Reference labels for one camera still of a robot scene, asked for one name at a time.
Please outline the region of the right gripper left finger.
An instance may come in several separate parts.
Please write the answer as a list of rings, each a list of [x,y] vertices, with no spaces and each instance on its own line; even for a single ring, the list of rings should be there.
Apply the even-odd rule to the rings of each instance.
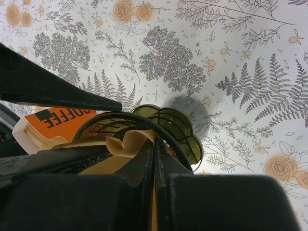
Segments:
[[[154,184],[154,145],[147,140],[133,158],[112,156],[80,173],[98,178],[89,193],[82,231],[149,231]]]

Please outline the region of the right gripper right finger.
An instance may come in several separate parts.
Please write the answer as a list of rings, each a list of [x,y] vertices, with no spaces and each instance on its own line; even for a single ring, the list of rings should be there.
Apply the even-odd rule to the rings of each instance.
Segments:
[[[169,153],[161,138],[156,138],[154,141],[154,174],[157,229],[171,231],[173,228],[172,177],[193,173]]]

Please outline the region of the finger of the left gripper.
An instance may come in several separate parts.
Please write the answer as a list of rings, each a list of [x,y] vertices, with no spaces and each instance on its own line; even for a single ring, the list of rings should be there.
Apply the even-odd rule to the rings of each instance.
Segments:
[[[1,158],[0,186],[16,184],[27,174],[77,174],[109,157],[111,154],[105,146],[85,146]]]
[[[23,105],[122,110],[120,102],[83,91],[3,44],[0,46],[0,99]]]

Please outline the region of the brown paper coffee filter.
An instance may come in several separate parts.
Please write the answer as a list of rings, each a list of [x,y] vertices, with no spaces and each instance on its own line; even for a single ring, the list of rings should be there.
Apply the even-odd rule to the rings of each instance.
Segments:
[[[156,137],[157,134],[152,130],[130,130],[124,134],[123,140],[108,137],[105,145],[112,156],[81,171],[80,175],[113,174],[131,161],[147,140],[153,146]]]

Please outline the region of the green glass dripper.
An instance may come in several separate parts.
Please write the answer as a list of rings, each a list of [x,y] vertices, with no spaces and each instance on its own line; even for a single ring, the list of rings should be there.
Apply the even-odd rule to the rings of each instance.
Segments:
[[[96,115],[86,121],[74,141],[93,141],[105,145],[106,138],[123,140],[130,130],[152,130],[161,138],[171,154],[186,168],[200,165],[203,147],[194,134],[189,118],[172,108],[145,104],[131,112],[115,111]]]

